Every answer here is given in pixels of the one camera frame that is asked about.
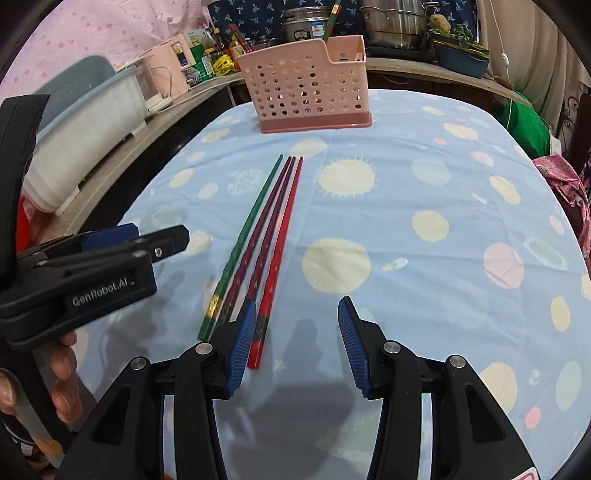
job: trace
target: yellow label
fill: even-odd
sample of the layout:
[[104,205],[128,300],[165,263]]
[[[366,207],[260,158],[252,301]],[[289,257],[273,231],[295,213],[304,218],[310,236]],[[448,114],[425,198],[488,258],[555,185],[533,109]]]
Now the yellow label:
[[212,297],[212,299],[209,301],[209,306],[207,307],[207,313],[206,316],[209,318],[213,318],[213,315],[216,313],[217,311],[217,304],[220,301],[220,295],[214,295]]

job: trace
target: blue gripper pad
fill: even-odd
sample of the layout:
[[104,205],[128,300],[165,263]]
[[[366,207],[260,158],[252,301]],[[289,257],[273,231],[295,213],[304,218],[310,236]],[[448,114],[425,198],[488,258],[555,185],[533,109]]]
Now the blue gripper pad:
[[126,223],[125,225],[89,233],[84,243],[82,243],[82,251],[89,252],[99,248],[114,247],[138,237],[139,229],[133,223]]
[[347,357],[349,358],[349,364],[351,365],[351,371],[355,379],[355,386],[367,398],[371,389],[371,383],[369,382],[369,358],[361,343],[353,316],[344,299],[339,302],[339,328],[340,334],[343,336],[345,349],[347,350]]
[[233,396],[234,392],[240,387],[242,377],[244,376],[244,369],[248,360],[248,353],[251,349],[252,338],[255,335],[256,325],[256,303],[251,300],[250,305],[244,315],[244,320],[238,334],[236,341],[232,347],[232,352],[228,356],[228,377],[226,380],[226,390],[228,396]]

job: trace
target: polka dot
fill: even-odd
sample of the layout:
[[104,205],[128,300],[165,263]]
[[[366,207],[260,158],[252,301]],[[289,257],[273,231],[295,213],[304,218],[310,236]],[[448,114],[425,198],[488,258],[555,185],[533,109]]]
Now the polka dot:
[[453,324],[467,330],[475,330],[488,322],[490,304],[486,294],[463,280],[446,285],[441,294],[444,316]]
[[485,122],[484,120],[481,120],[480,118],[476,118],[475,116],[470,117],[470,122],[472,122],[473,124],[476,124],[482,128],[490,128],[491,127],[490,123]]
[[78,364],[76,370],[79,370],[86,359],[86,354],[88,353],[89,338],[88,332],[84,328],[79,328],[76,330],[76,336],[78,337],[78,340],[74,345],[72,345],[72,350],[74,350],[76,362]]
[[570,325],[570,310],[562,297],[552,299],[550,303],[550,315],[552,323],[559,332],[564,332]]
[[350,293],[371,272],[365,248],[343,238],[322,238],[310,244],[301,267],[309,285],[322,293]]
[[534,258],[546,267],[566,270],[566,260],[556,249],[541,238],[528,237],[523,246]]
[[521,196],[513,184],[503,177],[491,177],[489,182],[492,187],[501,194],[507,203],[517,205],[521,201]]
[[509,414],[517,400],[517,379],[513,369],[507,364],[494,363],[479,375],[503,411]]
[[449,231],[449,222],[438,212],[425,210],[413,215],[413,229],[426,242],[443,240]]
[[359,315],[359,318],[362,320],[365,320],[366,322],[374,322],[375,321],[374,314],[371,313],[365,307],[360,307],[359,310],[357,310],[357,313]]
[[157,210],[152,215],[151,220],[152,224],[159,230],[183,223],[181,212],[175,205],[169,205]]
[[417,158],[413,160],[411,170],[416,178],[435,187],[443,187],[450,180],[449,171],[441,160]]
[[525,150],[523,150],[523,148],[521,148],[519,145],[515,145],[513,147],[513,150],[515,150],[515,152],[518,153],[519,156],[524,160],[527,160],[528,162],[531,161],[530,156],[527,153],[525,153]]
[[470,156],[477,162],[487,165],[488,167],[492,167],[495,164],[495,161],[490,157],[490,155],[484,152],[470,152]]
[[363,195],[375,183],[372,166],[357,158],[344,158],[325,166],[319,176],[318,185],[324,194],[339,197]]
[[201,199],[208,199],[217,192],[217,189],[217,183],[208,183],[201,190],[199,190],[199,195],[197,196]]
[[518,288],[525,268],[521,258],[509,245],[496,243],[484,252],[484,270],[488,278],[503,288]]
[[532,387],[535,387],[538,383],[540,383],[540,371],[537,368],[534,368],[530,372],[530,377],[528,379],[528,382],[530,383],[530,385]]
[[587,300],[591,300],[591,278],[588,275],[581,277],[581,295]]
[[525,416],[525,426],[526,428],[534,429],[537,427],[540,419],[542,418],[542,411],[539,407],[534,407],[530,410],[530,412]]
[[230,123],[232,121],[232,118],[233,118],[232,115],[223,116],[216,121],[216,125],[223,125],[223,124]]
[[191,155],[189,155],[187,158],[185,158],[185,162],[192,165],[195,164],[199,161],[201,161],[203,158],[205,157],[205,152],[195,152],[192,153]]
[[443,128],[447,132],[451,133],[454,137],[461,138],[463,140],[478,140],[478,132],[471,127],[465,127],[464,125],[455,124],[443,124]]
[[560,411],[567,411],[573,406],[581,390],[581,367],[575,362],[567,363],[556,381],[556,403]]
[[433,108],[432,106],[424,106],[421,108],[423,112],[430,113],[431,115],[443,116],[445,112],[440,110],[439,108]]
[[193,175],[193,169],[185,168],[184,170],[178,172],[173,178],[171,178],[168,185],[172,189],[180,187],[181,185],[185,185],[191,178],[191,175]]
[[304,157],[305,160],[308,160],[326,150],[328,147],[329,146],[320,138],[306,138],[290,148],[290,155],[298,158]]
[[564,235],[564,227],[554,215],[550,215],[550,225],[557,234]]
[[393,262],[387,263],[382,267],[382,270],[385,272],[390,272],[392,270],[400,270],[408,265],[408,260],[406,258],[397,258]]
[[221,140],[223,137],[230,133],[229,128],[221,128],[220,130],[214,130],[213,132],[208,133],[201,139],[201,143],[215,143],[218,140]]
[[203,231],[192,232],[190,235],[189,244],[184,251],[185,256],[190,257],[203,252],[213,242],[213,238]]

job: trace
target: cooking pot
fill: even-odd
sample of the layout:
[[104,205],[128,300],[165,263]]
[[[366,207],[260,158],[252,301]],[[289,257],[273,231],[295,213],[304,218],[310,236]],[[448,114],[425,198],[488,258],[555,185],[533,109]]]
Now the cooking pot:
[[380,47],[422,50],[427,41],[429,8],[437,2],[423,0],[361,0],[359,11],[369,43]]
[[332,7],[301,7],[286,10],[281,17],[287,41],[324,37]]

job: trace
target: green bag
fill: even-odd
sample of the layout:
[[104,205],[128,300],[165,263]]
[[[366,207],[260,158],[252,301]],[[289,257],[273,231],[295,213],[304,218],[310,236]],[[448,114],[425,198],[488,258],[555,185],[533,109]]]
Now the green bag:
[[[525,95],[516,93],[528,100]],[[509,100],[495,118],[532,160],[550,155],[550,129],[533,107]]]

